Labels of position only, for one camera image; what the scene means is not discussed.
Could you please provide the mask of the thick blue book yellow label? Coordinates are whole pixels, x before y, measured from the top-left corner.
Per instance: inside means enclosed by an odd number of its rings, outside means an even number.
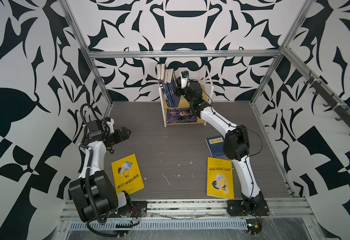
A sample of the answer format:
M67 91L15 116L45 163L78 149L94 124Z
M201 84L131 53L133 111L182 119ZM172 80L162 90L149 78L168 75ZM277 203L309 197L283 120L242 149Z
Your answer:
M173 107L172 97L171 97L170 88L169 88L169 85L168 85L168 82L167 82L167 73L168 73L168 71L167 71L166 67L164 67L163 70L164 70L163 81L164 81L164 88L165 88L165 99L167 101L168 107L172 108Z

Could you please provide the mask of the purple portrait book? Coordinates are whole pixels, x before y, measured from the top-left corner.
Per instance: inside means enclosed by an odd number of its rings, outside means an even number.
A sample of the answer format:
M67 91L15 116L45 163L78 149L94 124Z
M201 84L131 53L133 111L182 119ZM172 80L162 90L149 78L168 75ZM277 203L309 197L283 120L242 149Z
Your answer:
M163 92L164 98L166 100L167 106L170 107L170 100L168 96L168 91L166 87L166 81L165 81L165 73L166 73L166 67L165 64L159 64L158 66L158 81L161 87L161 90Z
M196 123L197 116L190 108L167 109L167 124Z

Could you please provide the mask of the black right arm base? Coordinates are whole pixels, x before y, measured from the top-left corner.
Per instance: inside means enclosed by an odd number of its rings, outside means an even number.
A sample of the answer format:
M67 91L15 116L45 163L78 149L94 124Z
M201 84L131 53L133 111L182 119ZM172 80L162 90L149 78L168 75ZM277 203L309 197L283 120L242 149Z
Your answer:
M227 200L227 213L232 217L255 215L268 216L269 208L265 199Z

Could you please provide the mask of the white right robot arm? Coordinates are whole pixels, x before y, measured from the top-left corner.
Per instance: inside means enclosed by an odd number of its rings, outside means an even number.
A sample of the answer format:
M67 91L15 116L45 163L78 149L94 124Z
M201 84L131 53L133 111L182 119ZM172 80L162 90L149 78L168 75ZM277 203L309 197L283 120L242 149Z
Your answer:
M236 125L203 99L203 89L199 82L189 79L175 80L175 94L183 96L190 105L191 112L214 127L223 137L223 151L232 160L241 184L241 194L247 202L259 204L264 196L255 180L250 164L250 144L248 129Z

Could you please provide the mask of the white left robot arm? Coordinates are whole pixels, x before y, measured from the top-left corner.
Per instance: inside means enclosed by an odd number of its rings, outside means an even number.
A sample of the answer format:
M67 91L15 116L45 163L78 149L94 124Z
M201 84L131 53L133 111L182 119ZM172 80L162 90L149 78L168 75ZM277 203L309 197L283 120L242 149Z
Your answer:
M131 131L125 127L114 129L114 120L106 117L85 124L85 133L79 148L85 158L77 180L69 184L69 197L73 200L82 222L98 221L104 225L110 215L127 215L133 203L126 191L117 193L104 171L106 152L127 140Z

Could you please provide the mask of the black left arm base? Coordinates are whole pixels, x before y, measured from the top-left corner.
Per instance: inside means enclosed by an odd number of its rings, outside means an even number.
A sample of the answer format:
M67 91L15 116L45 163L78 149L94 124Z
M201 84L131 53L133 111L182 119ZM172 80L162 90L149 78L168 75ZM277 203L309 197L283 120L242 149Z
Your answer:
M130 204L118 209L117 212L109 215L109 218L131 217L139 218L147 213L147 201L132 201Z

